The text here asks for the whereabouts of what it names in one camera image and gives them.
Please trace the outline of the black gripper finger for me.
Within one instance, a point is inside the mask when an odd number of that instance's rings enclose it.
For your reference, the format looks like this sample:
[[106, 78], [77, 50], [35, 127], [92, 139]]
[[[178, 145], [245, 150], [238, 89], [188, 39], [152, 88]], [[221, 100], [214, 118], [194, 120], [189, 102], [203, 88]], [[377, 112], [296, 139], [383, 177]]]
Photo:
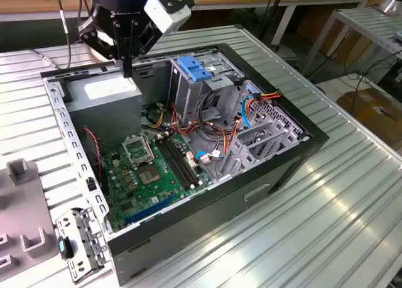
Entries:
[[128, 59], [124, 55], [123, 51], [119, 48], [119, 45], [115, 43], [113, 45], [108, 44], [98, 36], [98, 32], [95, 27], [93, 19], [87, 19], [78, 25], [77, 31], [79, 38], [90, 48], [101, 54], [108, 60], [114, 59], [119, 66], [123, 77], [128, 76]]
[[133, 60], [139, 55], [147, 54], [159, 38], [160, 30], [152, 21], [145, 26], [141, 26], [135, 20], [131, 21], [127, 59], [127, 77], [133, 76]]

